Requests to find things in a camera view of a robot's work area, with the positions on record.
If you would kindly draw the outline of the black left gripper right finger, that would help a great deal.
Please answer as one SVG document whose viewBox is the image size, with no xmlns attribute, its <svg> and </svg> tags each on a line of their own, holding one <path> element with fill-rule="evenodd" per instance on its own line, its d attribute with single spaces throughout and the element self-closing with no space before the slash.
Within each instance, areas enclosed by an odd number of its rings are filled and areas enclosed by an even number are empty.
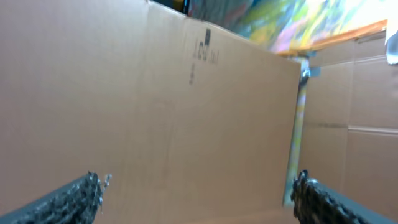
<svg viewBox="0 0 398 224">
<path fill-rule="evenodd" d="M 301 224 L 395 224 L 319 183 L 305 169 L 294 177 L 290 199 L 294 217 Z"/>
</svg>

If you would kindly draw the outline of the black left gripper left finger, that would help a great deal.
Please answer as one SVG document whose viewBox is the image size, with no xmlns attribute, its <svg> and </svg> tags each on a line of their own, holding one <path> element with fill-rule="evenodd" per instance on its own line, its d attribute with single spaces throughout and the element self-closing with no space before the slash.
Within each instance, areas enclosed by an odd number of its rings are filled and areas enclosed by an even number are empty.
<svg viewBox="0 0 398 224">
<path fill-rule="evenodd" d="M 102 181 L 97 173 L 84 176 L 43 197 L 1 216 L 9 224 L 92 224 L 102 210 L 111 174 Z"/>
</svg>

